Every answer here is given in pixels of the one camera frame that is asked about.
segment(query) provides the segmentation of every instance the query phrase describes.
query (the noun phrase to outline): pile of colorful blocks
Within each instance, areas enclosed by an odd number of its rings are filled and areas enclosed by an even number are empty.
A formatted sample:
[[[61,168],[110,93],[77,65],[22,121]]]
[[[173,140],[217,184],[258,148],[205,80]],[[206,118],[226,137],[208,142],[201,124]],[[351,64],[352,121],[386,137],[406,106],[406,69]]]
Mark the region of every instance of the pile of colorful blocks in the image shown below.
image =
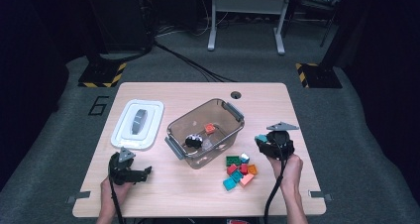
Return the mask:
[[[240,156],[227,156],[226,157],[226,173],[229,175],[223,181],[226,190],[231,190],[239,184],[245,187],[255,175],[257,175],[256,165],[250,165],[250,157],[242,153]]]

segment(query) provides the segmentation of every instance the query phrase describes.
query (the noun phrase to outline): hand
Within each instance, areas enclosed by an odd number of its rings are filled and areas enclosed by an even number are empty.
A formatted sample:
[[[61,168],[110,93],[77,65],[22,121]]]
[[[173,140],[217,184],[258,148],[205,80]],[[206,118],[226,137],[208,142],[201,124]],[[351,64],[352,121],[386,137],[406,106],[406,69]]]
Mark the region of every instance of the hand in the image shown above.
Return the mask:
[[[267,157],[271,163],[275,178],[281,173],[281,161]],[[299,193],[300,176],[303,168],[303,160],[295,154],[287,160],[286,168],[283,172],[283,180],[280,188],[283,193],[284,202],[287,209],[287,223],[308,223],[303,211],[302,198]]]
[[[127,193],[133,186],[132,182],[125,182],[122,185],[114,183],[114,191],[117,194],[118,203],[122,205],[126,200]],[[97,224],[112,223],[115,216],[115,205],[112,199],[111,184],[109,183],[109,177],[107,176],[101,182],[101,211],[99,212]]]

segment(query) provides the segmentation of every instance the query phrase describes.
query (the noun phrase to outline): white lid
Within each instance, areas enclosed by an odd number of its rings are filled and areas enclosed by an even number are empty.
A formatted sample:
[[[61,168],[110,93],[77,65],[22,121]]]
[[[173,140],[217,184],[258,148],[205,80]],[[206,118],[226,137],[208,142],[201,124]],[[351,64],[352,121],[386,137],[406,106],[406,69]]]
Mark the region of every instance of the white lid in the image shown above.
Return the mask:
[[[138,134],[134,134],[132,132],[133,122],[137,112],[141,109],[147,113],[146,120],[143,129]],[[138,99],[129,101],[114,129],[111,144],[117,148],[148,149],[155,142],[162,115],[163,104],[160,101]]]

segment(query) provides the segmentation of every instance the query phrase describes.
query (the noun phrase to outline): person's left hand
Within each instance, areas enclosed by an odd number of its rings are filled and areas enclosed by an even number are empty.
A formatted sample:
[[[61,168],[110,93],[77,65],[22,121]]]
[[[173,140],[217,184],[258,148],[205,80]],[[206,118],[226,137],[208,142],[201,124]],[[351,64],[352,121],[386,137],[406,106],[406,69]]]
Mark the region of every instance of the person's left hand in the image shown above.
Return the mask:
[[[126,200],[127,193],[133,184],[133,182],[125,182],[122,185],[117,185],[114,183],[114,191],[117,194],[118,203],[120,205],[122,205]],[[111,184],[109,183],[109,177],[107,176],[101,182],[101,211],[96,223],[111,223],[115,216],[115,212],[116,210],[114,201],[112,199]]]

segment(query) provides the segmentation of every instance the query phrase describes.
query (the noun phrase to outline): gray floor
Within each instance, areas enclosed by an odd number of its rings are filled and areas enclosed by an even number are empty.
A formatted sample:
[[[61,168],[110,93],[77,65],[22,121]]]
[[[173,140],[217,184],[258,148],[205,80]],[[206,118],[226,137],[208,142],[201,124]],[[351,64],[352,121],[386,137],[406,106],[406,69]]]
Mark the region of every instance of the gray floor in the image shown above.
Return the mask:
[[[323,28],[293,23],[284,39],[286,55],[279,56],[273,27],[261,23],[220,29],[212,53],[206,50],[208,32],[172,33],[157,41],[237,81],[287,85],[321,189],[334,199],[324,215],[309,217],[310,223],[420,223],[418,204],[368,130],[359,97],[342,70],[335,68],[342,89],[303,88],[299,81],[295,64],[320,62],[334,32],[320,48]],[[73,217],[66,200],[79,191],[118,86],[126,81],[206,82],[197,70],[159,48],[128,62],[113,88],[78,87],[86,66],[84,57],[67,65],[70,78],[59,110],[0,193],[0,223],[94,223]],[[88,116],[98,96],[104,96],[104,114]]]

